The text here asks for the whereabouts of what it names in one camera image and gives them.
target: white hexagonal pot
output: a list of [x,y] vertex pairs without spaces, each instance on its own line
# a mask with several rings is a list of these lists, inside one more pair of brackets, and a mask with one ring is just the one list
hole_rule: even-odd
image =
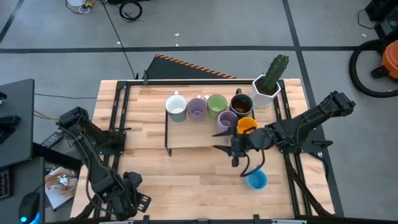
[[280,92],[280,86],[278,83],[276,83],[277,85],[277,91],[272,95],[265,95],[262,93],[259,93],[257,91],[256,88],[256,82],[258,79],[264,77],[265,75],[260,75],[259,77],[257,77],[252,83],[251,83],[251,92],[250,92],[250,98],[252,99],[254,106],[256,108],[264,108],[268,105],[270,105],[272,103],[272,101],[274,100],[275,96],[278,95],[278,93]]

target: cactus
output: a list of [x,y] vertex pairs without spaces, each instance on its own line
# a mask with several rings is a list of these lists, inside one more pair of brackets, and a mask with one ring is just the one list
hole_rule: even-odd
[[263,94],[273,95],[275,93],[275,85],[285,72],[288,63],[289,56],[287,55],[278,55],[274,58],[266,75],[256,83],[257,90]]

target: white bucket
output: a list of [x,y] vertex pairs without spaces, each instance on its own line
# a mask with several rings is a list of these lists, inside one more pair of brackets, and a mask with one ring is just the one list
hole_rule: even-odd
[[75,6],[75,7],[80,7],[86,3],[86,0],[67,0],[69,5]]

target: orange and black striped tape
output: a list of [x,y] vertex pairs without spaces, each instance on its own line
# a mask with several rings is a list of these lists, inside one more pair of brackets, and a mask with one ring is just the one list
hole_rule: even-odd
[[218,76],[221,76],[221,77],[224,77],[224,78],[236,78],[236,77],[233,77],[232,75],[227,75],[227,74],[224,74],[222,72],[217,72],[217,71],[214,71],[214,70],[211,70],[211,69],[199,66],[199,65],[195,65],[195,64],[192,64],[192,63],[189,63],[189,62],[184,62],[183,60],[175,59],[175,58],[169,57],[167,55],[157,54],[155,57],[159,57],[159,58],[162,58],[162,59],[170,60],[172,62],[179,63],[179,64],[185,65],[185,66],[189,66],[189,67],[192,67],[192,68],[195,68],[195,69],[199,69],[199,70],[202,70],[204,72],[212,73],[214,75],[218,75]]

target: potted plant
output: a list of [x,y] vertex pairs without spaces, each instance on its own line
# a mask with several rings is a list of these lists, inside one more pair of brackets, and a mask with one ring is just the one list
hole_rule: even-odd
[[254,106],[263,108],[274,100],[275,96],[280,92],[278,79],[285,72],[288,63],[289,56],[278,55],[270,64],[268,72],[253,81],[250,97]]

